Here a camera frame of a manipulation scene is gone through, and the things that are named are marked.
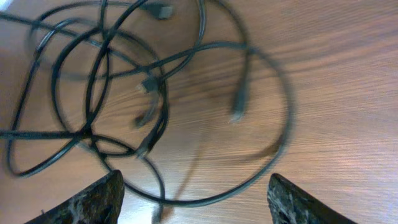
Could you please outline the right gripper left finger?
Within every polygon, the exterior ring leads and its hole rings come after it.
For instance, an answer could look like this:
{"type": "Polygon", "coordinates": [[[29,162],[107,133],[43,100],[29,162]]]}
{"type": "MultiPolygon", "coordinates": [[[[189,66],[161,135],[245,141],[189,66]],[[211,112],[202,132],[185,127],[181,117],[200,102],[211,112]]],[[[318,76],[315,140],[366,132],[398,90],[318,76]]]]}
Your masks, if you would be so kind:
{"type": "Polygon", "coordinates": [[[117,223],[124,198],[120,170],[113,170],[53,209],[27,222],[117,223]]]}

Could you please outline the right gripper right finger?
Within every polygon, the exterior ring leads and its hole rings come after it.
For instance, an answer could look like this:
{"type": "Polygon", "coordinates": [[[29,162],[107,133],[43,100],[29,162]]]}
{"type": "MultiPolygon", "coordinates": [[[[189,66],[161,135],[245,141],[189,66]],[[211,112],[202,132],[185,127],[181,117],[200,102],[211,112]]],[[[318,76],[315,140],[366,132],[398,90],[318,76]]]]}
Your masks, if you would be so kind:
{"type": "Polygon", "coordinates": [[[270,177],[267,201],[273,224],[355,224],[278,173],[270,177]]]}

